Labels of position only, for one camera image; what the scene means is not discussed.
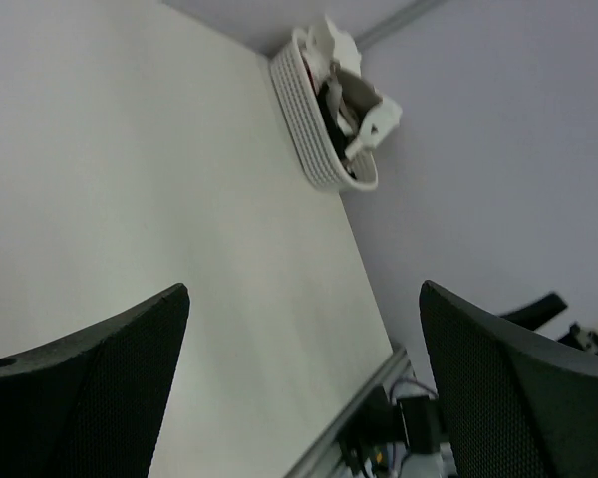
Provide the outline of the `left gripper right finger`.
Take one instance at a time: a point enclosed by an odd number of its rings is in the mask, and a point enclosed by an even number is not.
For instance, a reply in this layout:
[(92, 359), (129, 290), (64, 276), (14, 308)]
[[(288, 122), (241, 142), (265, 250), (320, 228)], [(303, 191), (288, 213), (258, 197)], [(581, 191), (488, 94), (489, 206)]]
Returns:
[(423, 282), (420, 319), (461, 477), (598, 477), (598, 356)]

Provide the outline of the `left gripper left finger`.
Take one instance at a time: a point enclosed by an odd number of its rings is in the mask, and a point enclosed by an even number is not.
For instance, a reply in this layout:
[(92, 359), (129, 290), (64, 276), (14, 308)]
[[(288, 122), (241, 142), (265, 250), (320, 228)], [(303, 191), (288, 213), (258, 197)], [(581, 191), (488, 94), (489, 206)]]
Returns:
[(0, 358), (0, 477), (146, 477), (189, 315), (175, 284)]

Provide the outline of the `white bra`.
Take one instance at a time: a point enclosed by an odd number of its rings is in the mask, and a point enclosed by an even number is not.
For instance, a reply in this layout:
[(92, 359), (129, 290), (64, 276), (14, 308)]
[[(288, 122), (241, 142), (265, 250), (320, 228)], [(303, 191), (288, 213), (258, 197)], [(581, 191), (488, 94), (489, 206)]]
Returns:
[(316, 96), (330, 75), (343, 87), (340, 109), (354, 135), (346, 150), (351, 164), (360, 153), (375, 150), (399, 125), (402, 108), (362, 76), (353, 37), (324, 17), (308, 27), (300, 53)]

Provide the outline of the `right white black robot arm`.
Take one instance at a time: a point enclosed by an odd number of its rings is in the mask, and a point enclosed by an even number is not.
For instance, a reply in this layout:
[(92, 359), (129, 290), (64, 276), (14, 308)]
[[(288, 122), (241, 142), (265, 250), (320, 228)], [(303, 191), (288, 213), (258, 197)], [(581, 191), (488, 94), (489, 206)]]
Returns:
[(556, 293), (498, 314), (432, 281), (419, 317), (433, 383), (391, 440), (448, 477), (598, 477), (598, 320)]

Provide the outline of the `black garment in basket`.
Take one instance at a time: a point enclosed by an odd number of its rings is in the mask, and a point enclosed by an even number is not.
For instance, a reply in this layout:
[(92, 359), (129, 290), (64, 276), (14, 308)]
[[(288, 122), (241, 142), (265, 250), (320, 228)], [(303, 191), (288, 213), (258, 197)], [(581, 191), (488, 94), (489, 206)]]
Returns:
[(352, 143), (354, 135), (352, 127), (340, 109), (343, 100), (343, 87), (333, 75), (330, 75), (321, 84), (316, 99), (337, 157), (343, 167), (349, 169), (351, 160), (348, 158), (346, 150)]

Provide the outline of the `white plastic basket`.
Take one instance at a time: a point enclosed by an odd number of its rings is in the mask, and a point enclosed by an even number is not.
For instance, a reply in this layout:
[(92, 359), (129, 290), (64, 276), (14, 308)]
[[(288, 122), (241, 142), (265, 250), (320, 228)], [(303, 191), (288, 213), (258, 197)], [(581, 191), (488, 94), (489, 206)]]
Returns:
[(270, 77), (305, 176), (322, 191), (374, 191), (378, 172), (373, 155), (362, 152), (354, 160), (352, 171), (347, 172), (331, 142), (300, 53), (306, 40), (307, 33), (295, 28), (289, 42), (269, 63)]

